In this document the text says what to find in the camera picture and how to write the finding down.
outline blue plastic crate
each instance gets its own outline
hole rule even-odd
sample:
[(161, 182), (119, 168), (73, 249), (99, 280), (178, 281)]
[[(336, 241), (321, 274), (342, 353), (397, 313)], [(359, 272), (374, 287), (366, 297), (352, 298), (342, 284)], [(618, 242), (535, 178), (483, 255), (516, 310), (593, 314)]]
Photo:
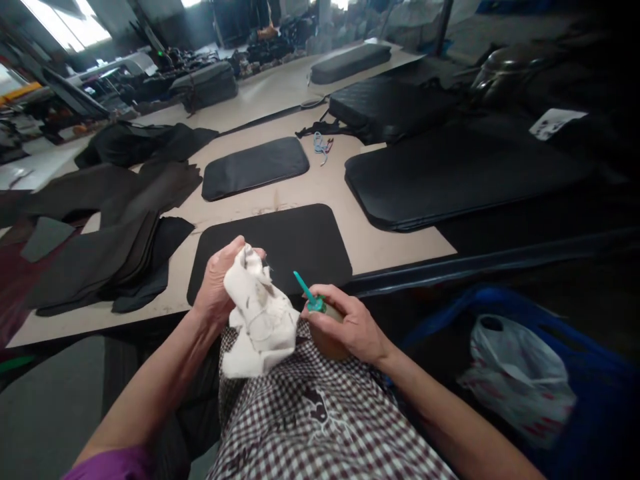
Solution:
[(507, 15), (510, 13), (542, 13), (546, 12), (553, 5), (553, 0), (498, 0), (482, 1), (478, 5), (476, 13), (494, 13), (497, 15)]
[(578, 398), (568, 424), (553, 449), (534, 449), (523, 439), (520, 450), (548, 479), (608, 477), (630, 422), (637, 419), (638, 371), (534, 302), (501, 287), (468, 290), (450, 307), (422, 321), (402, 348), (450, 325), (463, 311), (502, 315), (524, 325), (565, 363)]

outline purple sleeve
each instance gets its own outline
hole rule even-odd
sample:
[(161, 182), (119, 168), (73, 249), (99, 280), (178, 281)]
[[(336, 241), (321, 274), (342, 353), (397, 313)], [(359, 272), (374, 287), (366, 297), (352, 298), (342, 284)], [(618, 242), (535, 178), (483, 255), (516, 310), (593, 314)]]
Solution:
[(77, 465), (63, 480), (151, 480), (153, 460), (143, 447), (99, 453)]

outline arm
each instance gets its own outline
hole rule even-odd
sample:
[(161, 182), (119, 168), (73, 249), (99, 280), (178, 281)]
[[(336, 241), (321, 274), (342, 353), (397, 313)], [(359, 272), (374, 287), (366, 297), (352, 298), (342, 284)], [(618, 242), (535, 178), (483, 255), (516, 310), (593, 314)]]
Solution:
[(420, 414), (435, 445), (462, 476), (478, 480), (543, 478), (498, 430), (394, 346), (360, 300), (332, 285), (314, 285), (311, 292), (326, 296), (346, 314), (345, 320), (340, 324), (307, 308), (303, 317), (388, 375)]
[[(86, 444), (75, 465), (99, 453), (149, 446), (180, 404), (234, 307), (223, 279), (245, 240), (236, 238), (210, 258), (193, 309), (140, 367)], [(265, 253), (256, 249), (264, 258)]]

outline forearm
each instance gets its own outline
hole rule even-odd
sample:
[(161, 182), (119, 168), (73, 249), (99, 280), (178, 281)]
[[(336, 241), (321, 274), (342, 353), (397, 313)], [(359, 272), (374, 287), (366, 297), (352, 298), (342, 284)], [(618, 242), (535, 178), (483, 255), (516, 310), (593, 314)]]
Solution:
[(435, 446), (468, 479), (542, 479), (498, 430), (398, 348), (376, 365), (423, 419)]
[(104, 451), (148, 445), (180, 403), (222, 327), (193, 310), (140, 367), (76, 460)]

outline blue cord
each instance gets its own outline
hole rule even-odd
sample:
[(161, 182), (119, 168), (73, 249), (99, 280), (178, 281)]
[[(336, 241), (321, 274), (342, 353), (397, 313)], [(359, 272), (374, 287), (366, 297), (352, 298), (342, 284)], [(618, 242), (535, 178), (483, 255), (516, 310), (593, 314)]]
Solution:
[(322, 167), (327, 162), (327, 150), (329, 146), (325, 143), (322, 143), (322, 134), (320, 132), (316, 132), (313, 134), (313, 149), (316, 153), (322, 153), (325, 156), (324, 161), (320, 164)]

